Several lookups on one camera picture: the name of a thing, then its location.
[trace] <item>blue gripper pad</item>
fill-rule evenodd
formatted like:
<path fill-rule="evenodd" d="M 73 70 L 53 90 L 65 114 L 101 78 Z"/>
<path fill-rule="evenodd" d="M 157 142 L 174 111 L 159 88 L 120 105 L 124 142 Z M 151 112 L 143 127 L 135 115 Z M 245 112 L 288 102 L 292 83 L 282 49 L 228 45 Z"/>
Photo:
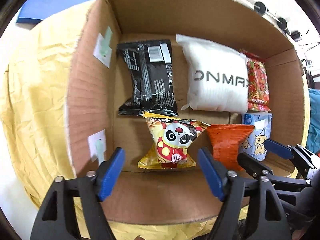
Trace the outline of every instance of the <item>blue gripper pad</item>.
<path fill-rule="evenodd" d="M 285 160 L 293 158 L 293 155 L 291 153 L 291 149 L 289 147 L 287 147 L 281 143 L 278 143 L 274 140 L 271 140 L 271 139 L 266 140 L 264 142 L 264 146 L 268 151 L 277 154 L 278 156 L 280 156 L 281 158 L 283 158 Z"/>
<path fill-rule="evenodd" d="M 224 184 L 227 182 L 226 173 L 227 169 L 219 162 L 215 161 L 206 148 L 201 148 L 198 151 L 198 163 L 201 170 L 207 180 L 207 183 L 211 189 L 212 194 L 217 197 L 220 201 L 224 200 L 225 194 L 223 192 Z M 221 168 L 222 174 L 224 173 L 225 179 L 222 180 L 219 171 L 214 168 L 214 165 Z"/>
<path fill-rule="evenodd" d="M 99 187 L 98 198 L 104 201 L 111 195 L 112 189 L 119 178 L 125 159 L 125 151 L 117 148 L 108 161 L 104 161 L 97 169 L 96 184 Z"/>

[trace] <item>barcode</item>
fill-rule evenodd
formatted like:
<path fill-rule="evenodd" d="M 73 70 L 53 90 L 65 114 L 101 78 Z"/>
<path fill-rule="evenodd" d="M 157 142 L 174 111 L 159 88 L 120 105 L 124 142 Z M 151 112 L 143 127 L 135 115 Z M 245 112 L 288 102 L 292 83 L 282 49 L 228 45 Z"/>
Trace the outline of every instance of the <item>barcode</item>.
<path fill-rule="evenodd" d="M 163 61 L 160 46 L 148 47 L 150 62 Z"/>

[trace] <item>cartoon dog illustration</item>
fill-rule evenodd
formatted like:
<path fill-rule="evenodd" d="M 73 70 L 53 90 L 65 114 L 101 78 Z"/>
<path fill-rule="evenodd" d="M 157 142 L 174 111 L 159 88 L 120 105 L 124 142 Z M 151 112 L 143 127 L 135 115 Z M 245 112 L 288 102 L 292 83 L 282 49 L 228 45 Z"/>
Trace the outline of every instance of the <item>cartoon dog illustration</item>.
<path fill-rule="evenodd" d="M 247 149 L 247 148 L 251 148 L 251 145 L 250 143 L 248 142 L 248 139 L 245 139 L 244 142 L 242 143 L 242 147 L 244 149 Z"/>
<path fill-rule="evenodd" d="M 267 140 L 267 136 L 265 136 L 265 129 L 261 131 L 259 135 L 256 136 L 254 141 L 254 146 L 256 149 L 254 150 L 254 154 L 264 154 L 266 149 L 264 147 L 264 142 Z"/>

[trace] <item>blue and white package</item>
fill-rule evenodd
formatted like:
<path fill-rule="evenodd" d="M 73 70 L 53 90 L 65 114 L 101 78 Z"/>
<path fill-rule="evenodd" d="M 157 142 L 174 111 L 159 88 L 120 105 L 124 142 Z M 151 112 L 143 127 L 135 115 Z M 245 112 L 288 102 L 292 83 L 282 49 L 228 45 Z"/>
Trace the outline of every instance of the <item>blue and white package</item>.
<path fill-rule="evenodd" d="M 264 142 L 270 138 L 271 113 L 249 113 L 242 115 L 242 123 L 254 125 L 255 129 L 242 143 L 241 152 L 246 152 L 259 161 L 263 161 L 267 154 Z"/>

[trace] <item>green tape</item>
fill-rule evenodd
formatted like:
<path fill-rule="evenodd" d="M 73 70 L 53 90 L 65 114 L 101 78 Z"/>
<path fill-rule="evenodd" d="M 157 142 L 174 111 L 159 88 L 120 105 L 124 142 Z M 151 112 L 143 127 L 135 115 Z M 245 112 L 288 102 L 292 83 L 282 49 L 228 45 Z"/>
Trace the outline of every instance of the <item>green tape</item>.
<path fill-rule="evenodd" d="M 96 147 L 96 153 L 97 153 L 97 157 L 98 157 L 98 162 L 99 162 L 99 164 L 101 164 L 104 161 L 103 142 L 102 142 L 101 139 L 96 141 L 95 147 Z"/>
<path fill-rule="evenodd" d="M 111 36 L 112 36 L 112 31 L 110 27 L 108 26 L 106 33 L 104 34 L 104 39 L 101 42 L 101 47 L 100 47 L 100 53 L 101 55 L 107 55 L 110 48 L 110 41 L 111 41 Z"/>

